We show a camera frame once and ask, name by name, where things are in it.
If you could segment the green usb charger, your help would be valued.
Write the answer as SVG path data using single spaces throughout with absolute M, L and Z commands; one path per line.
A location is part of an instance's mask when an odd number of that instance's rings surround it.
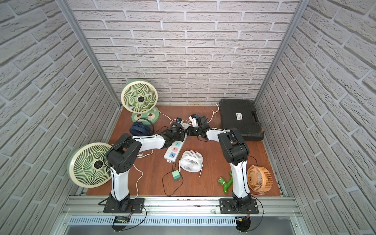
M 178 180 L 181 179 L 181 174 L 180 174 L 179 170 L 175 170 L 171 174 L 172 174 L 174 181 L 178 181 Z

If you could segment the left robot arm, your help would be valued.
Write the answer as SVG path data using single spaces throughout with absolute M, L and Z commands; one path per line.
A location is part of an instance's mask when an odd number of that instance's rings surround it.
M 128 188 L 129 170 L 141 152 L 152 149 L 165 149 L 176 141 L 183 141 L 185 128 L 174 122 L 170 128 L 152 136 L 131 136 L 123 134 L 107 151 L 105 158 L 112 173 L 112 189 L 109 200 L 121 211 L 129 206 L 130 194 Z

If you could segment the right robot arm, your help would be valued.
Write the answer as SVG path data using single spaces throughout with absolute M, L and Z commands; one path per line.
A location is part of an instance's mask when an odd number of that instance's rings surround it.
M 208 141 L 220 143 L 223 156 L 230 164 L 233 176 L 233 202 L 236 210 L 248 206 L 252 201 L 247 185 L 246 166 L 249 147 L 238 129 L 209 128 L 201 130 L 200 127 L 188 127 L 185 130 L 188 136 L 200 136 Z

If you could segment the white power strip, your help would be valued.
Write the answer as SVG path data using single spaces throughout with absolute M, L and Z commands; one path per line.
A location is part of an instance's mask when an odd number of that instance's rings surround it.
M 164 154 L 164 159 L 168 163 L 175 163 L 179 153 L 181 152 L 185 141 L 175 141 L 170 147 L 167 148 L 166 153 Z

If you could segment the small white desk fan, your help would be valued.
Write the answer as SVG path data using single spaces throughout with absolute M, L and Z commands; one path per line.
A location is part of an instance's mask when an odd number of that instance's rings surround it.
M 193 150 L 185 151 L 179 160 L 179 171 L 182 169 L 191 173 L 199 172 L 199 176 L 201 176 L 203 169 L 203 156 L 199 152 Z

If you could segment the small navy blue fan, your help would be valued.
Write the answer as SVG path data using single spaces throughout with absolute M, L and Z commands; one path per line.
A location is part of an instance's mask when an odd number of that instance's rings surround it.
M 146 120 L 149 125 L 144 124 L 141 120 Z M 154 124 L 147 118 L 140 118 L 130 127 L 129 132 L 133 136 L 149 136 L 155 132 Z

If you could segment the green fan at back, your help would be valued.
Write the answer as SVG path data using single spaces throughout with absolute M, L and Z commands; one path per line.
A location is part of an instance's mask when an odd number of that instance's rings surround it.
M 121 90 L 120 100 L 123 107 L 132 113 L 133 122 L 151 125 L 159 119 L 160 112 L 156 107 L 158 93 L 146 80 L 134 79 L 127 82 Z

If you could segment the green fan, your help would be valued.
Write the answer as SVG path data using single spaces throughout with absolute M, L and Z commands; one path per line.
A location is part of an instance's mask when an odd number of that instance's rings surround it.
M 123 107 L 132 113 L 133 122 L 151 125 L 159 119 L 160 112 L 156 107 L 158 93 L 146 80 L 134 79 L 127 82 L 121 90 L 120 100 Z
M 83 188 L 96 188 L 112 178 L 112 172 L 106 159 L 111 149 L 106 143 L 87 144 L 78 149 L 68 160 L 69 178 Z

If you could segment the orange small fan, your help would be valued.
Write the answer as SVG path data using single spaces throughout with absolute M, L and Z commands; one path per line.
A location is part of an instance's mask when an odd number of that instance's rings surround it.
M 249 188 L 256 193 L 254 196 L 265 195 L 273 186 L 272 175 L 267 168 L 252 165 L 247 170 L 247 183 Z

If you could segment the green fan front left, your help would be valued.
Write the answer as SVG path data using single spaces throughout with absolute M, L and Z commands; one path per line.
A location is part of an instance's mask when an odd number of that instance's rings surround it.
M 112 172 L 106 159 L 111 149 L 106 143 L 87 144 L 78 149 L 68 160 L 69 178 L 83 188 L 96 188 L 112 178 Z

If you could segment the black tool case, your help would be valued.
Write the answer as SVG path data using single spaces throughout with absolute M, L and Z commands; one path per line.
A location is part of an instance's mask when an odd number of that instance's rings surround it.
M 238 129 L 245 141 L 260 142 L 264 139 L 264 130 L 252 100 L 221 99 L 219 110 L 221 128 Z

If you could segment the green plastic toy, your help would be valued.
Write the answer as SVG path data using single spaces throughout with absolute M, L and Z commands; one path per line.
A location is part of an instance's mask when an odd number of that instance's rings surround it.
M 230 175 L 230 180 L 228 182 L 226 182 L 223 177 L 218 178 L 218 183 L 223 187 L 223 191 L 225 194 L 229 193 L 229 188 L 233 184 L 233 175 L 231 172 L 229 173 L 229 175 Z

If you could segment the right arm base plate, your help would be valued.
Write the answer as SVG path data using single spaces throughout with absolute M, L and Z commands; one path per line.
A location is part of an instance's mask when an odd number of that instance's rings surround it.
M 233 198 L 220 198 L 219 208 L 221 214 L 259 214 L 255 198 L 245 205 L 237 203 Z

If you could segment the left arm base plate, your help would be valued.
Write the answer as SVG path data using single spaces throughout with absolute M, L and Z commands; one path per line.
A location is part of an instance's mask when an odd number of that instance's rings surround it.
M 104 204 L 104 213 L 142 213 L 144 211 L 145 198 L 129 199 L 117 201 L 113 197 L 109 197 Z

